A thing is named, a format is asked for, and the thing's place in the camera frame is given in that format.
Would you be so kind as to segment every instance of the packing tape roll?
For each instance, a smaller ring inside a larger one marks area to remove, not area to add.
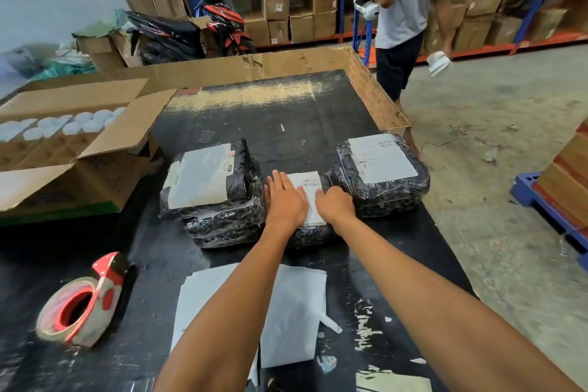
[[[98,280],[80,277],[61,287],[40,311],[36,333],[41,339],[64,344],[96,292]]]

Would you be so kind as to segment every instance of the man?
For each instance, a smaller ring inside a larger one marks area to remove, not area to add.
[[[284,248],[308,211],[304,190],[294,189],[285,173],[273,171],[265,190],[268,216],[261,239],[187,327],[154,392],[245,389]],[[315,204],[450,390],[582,392],[482,302],[356,218],[353,200],[341,188],[333,187],[327,194],[318,190]]]
[[[378,33],[376,35],[376,63],[378,82],[404,113],[401,90],[415,67],[423,44],[423,32],[427,27],[431,1],[443,39],[443,51],[451,59],[453,32],[451,29],[451,0],[374,0],[380,6]],[[408,145],[420,157],[412,134],[408,133]]]

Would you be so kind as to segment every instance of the black shorts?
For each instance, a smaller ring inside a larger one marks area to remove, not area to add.
[[[423,34],[420,32],[392,48],[376,48],[378,82],[392,101],[400,99],[401,90],[406,88],[423,45]]]

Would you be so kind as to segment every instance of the plastic pallet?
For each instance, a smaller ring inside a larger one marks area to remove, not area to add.
[[[548,202],[546,202],[541,195],[533,189],[533,183],[541,175],[540,172],[528,172],[519,174],[514,179],[513,187],[511,188],[511,195],[522,206],[532,206],[537,204],[543,209],[551,218],[562,226],[567,235],[574,238],[580,245],[588,251],[588,239],[576,231],[576,227],[569,223],[565,217],[558,213]],[[588,271],[588,253],[584,253],[578,258],[578,263]]]

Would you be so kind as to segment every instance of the concrete floor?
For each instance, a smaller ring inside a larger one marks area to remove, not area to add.
[[[411,76],[402,102],[429,166],[425,204],[480,298],[588,389],[588,273],[533,209],[521,172],[552,160],[588,115],[588,46],[460,61]],[[495,164],[484,159],[496,158]]]

